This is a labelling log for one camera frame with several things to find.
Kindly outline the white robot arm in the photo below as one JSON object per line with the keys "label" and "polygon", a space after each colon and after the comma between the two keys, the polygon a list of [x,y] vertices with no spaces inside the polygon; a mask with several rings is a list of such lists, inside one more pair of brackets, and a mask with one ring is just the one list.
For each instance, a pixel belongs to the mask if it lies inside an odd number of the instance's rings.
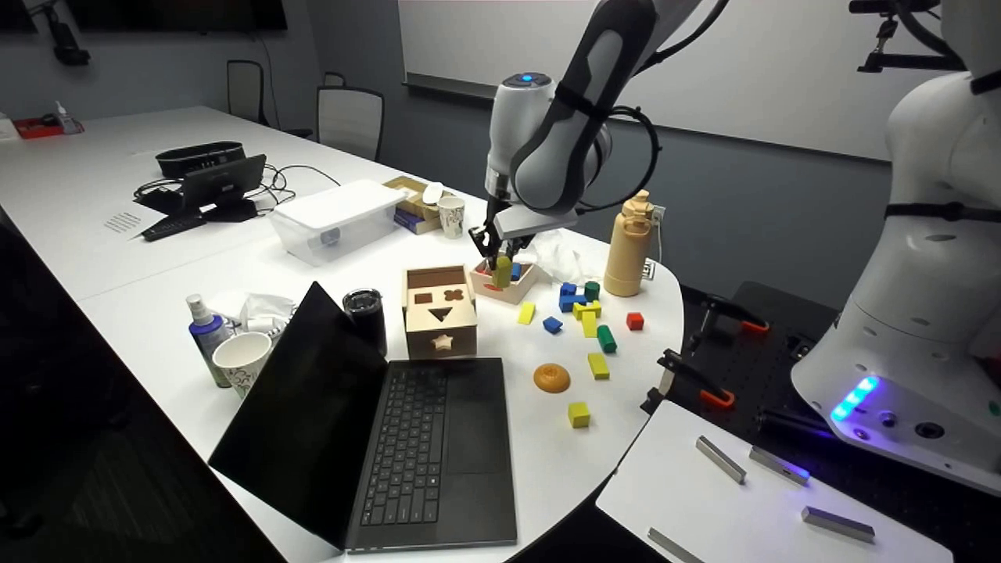
{"label": "white robot arm", "polygon": [[[884,190],[864,208],[827,198],[801,221],[810,265],[841,250],[856,281],[792,365],[827,429],[923,474],[1001,492],[1001,0],[933,0],[946,74],[915,84],[884,125]],[[496,84],[485,160],[483,261],[514,261],[538,233],[588,210],[598,137],[620,94],[661,61],[699,0],[598,0],[564,74]]]}

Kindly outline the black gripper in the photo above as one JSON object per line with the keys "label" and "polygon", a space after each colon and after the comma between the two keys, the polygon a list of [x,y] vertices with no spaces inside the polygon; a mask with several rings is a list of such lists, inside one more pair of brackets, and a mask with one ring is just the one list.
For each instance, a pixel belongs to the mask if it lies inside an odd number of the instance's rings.
{"label": "black gripper", "polygon": [[514,242],[490,221],[479,221],[470,227],[470,242],[471,248],[479,250],[483,258],[483,265],[495,265],[495,258],[502,261],[510,261],[514,258]]}

